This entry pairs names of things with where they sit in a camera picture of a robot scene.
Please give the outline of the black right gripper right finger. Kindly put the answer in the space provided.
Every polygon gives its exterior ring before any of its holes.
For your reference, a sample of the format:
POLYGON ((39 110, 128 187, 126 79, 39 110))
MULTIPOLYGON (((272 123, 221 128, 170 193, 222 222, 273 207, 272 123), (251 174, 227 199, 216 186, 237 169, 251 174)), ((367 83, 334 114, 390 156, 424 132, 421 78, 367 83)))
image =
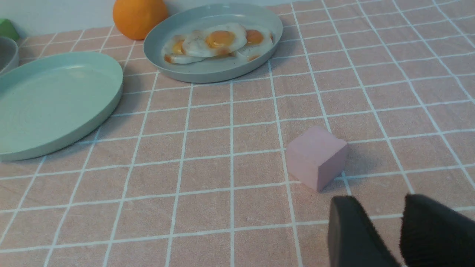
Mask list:
POLYGON ((399 249, 408 267, 473 267, 475 223, 422 194, 407 194, 399 249))

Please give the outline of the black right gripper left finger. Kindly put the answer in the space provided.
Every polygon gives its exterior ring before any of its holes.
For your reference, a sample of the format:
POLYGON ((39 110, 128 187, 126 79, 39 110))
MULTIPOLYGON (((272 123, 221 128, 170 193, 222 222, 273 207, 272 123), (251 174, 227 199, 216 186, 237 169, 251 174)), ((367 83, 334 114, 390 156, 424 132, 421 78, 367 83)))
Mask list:
POLYGON ((353 196, 334 196, 331 199, 328 255, 331 267, 400 266, 353 196))

